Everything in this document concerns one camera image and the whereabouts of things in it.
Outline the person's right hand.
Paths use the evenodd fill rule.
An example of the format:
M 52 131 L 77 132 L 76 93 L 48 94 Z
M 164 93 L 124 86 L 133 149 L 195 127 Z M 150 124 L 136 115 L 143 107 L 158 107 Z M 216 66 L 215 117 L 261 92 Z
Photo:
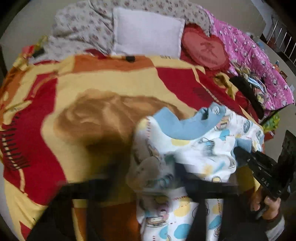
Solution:
M 260 186 L 253 194 L 250 199 L 250 210 L 251 211 L 259 211 L 260 204 L 265 204 L 267 210 L 262 214 L 262 218 L 264 220 L 273 220 L 275 219 L 280 210 L 281 199 L 277 198 L 272 199 L 269 196 L 264 196 L 264 190 Z

